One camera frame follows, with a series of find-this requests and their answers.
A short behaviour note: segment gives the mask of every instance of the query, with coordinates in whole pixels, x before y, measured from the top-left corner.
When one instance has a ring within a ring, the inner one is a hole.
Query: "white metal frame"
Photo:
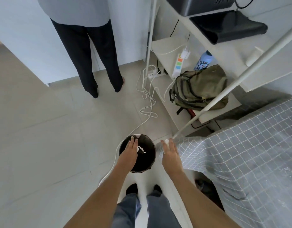
[[[152,19],[150,27],[150,35],[148,39],[148,53],[146,62],[146,73],[148,73],[151,43],[153,36],[154,20],[155,20],[155,10],[157,7],[157,0],[154,0],[152,7]],[[244,81],[248,76],[250,76],[254,71],[256,71],[260,66],[262,66],[266,61],[273,57],[279,50],[286,46],[292,40],[292,28],[284,34],[277,42],[275,42],[266,52],[262,54],[257,61],[255,61],[250,67],[248,67],[235,81],[233,81],[226,89],[224,89],[215,99],[213,99],[204,109],[202,109],[193,119],[191,119],[182,129],[180,129],[173,138],[176,138],[187,126],[196,121],[202,114],[206,113],[211,107],[213,107],[218,101],[229,94],[235,87],[237,87],[242,81]]]

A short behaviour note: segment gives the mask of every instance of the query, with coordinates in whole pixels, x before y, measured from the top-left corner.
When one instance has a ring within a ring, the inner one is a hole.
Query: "white cup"
[[[255,61],[258,60],[259,57],[261,57],[263,53],[264,51],[262,49],[255,46],[249,57],[246,59],[245,65],[250,67]]]

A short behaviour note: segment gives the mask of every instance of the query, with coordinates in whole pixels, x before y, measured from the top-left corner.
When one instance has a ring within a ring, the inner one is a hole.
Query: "person's leg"
[[[79,25],[52,23],[71,58],[84,89],[94,98],[98,97],[97,83],[92,73],[90,40],[87,28]]]
[[[134,228],[140,210],[137,185],[133,184],[127,189],[125,198],[117,204],[111,228]]]
[[[87,27],[87,29],[96,51],[106,68],[115,92],[119,92],[124,82],[117,63],[111,20],[103,26]]]
[[[155,185],[153,192],[147,195],[147,202],[148,228],[181,228],[168,199],[158,185]]]

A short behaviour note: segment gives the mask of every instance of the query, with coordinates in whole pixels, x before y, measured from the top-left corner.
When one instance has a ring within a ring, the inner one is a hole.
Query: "tile floor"
[[[0,46],[0,227],[64,226],[110,169],[119,142],[147,118],[138,111],[149,102],[135,89],[144,66],[137,61],[120,67],[126,80],[120,93],[106,71],[95,73],[99,98],[93,99],[78,77],[47,87]],[[174,125],[159,100],[153,111],[159,117],[135,133],[159,141]],[[193,181],[194,172],[187,174]],[[155,184],[182,227],[192,227],[159,159],[151,170],[127,176],[120,199],[133,182],[142,204],[136,227],[147,226],[146,195]]]

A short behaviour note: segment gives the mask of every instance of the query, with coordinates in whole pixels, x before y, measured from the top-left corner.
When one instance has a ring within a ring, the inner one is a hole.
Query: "ventilation grille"
[[[218,4],[230,2],[230,1],[232,1],[232,0],[216,0],[215,4],[218,5]]]

